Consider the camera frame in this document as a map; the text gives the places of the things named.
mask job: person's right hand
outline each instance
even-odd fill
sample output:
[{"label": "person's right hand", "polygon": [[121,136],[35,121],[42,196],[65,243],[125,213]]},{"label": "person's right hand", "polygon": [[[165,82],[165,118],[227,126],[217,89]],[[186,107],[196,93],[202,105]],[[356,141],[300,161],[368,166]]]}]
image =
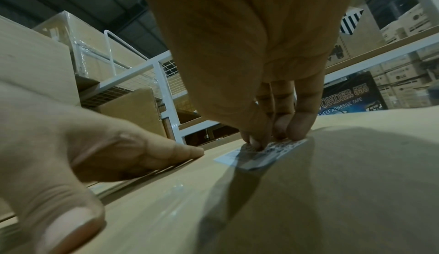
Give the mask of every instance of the person's right hand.
[{"label": "person's right hand", "polygon": [[202,116],[256,148],[306,136],[350,0],[147,1]]},{"label": "person's right hand", "polygon": [[0,106],[0,197],[38,254],[67,253],[104,226],[102,203],[80,181],[137,178],[204,153],[1,81]]}]

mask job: fingernail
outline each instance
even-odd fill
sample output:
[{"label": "fingernail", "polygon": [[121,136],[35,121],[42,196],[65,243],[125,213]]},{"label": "fingernail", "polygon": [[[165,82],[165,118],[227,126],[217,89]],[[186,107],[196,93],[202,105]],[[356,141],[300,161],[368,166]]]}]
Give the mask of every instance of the fingernail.
[{"label": "fingernail", "polygon": [[254,139],[253,136],[250,136],[250,145],[256,150],[260,150],[262,148],[261,144],[258,141],[256,141],[256,139]]},{"label": "fingernail", "polygon": [[84,207],[76,207],[64,213],[46,229],[37,245],[37,253],[49,253],[71,233],[93,219],[93,212]]}]

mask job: cardboard surface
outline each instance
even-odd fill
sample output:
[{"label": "cardboard surface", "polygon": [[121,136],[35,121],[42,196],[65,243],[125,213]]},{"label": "cardboard surface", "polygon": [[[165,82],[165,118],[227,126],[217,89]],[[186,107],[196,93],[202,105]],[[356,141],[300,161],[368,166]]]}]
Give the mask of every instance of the cardboard surface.
[{"label": "cardboard surface", "polygon": [[0,80],[79,105],[69,49],[0,16]]},{"label": "cardboard surface", "polygon": [[130,121],[152,133],[166,137],[152,89],[138,89],[96,108],[104,115]]},{"label": "cardboard surface", "polygon": [[[214,161],[242,140],[208,150],[104,198],[107,226],[76,253],[436,253],[438,112],[321,116],[306,143],[254,171]],[[5,253],[26,253],[3,226]]]}]

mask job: white label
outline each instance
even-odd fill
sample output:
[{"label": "white label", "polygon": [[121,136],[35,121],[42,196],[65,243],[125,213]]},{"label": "white label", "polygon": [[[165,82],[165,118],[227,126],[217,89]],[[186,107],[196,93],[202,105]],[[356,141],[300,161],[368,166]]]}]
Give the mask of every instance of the white label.
[{"label": "white label", "polygon": [[263,151],[256,151],[249,144],[244,144],[241,148],[216,158],[215,161],[245,170],[253,170],[275,162],[304,142],[306,139],[296,142],[271,142]]}]

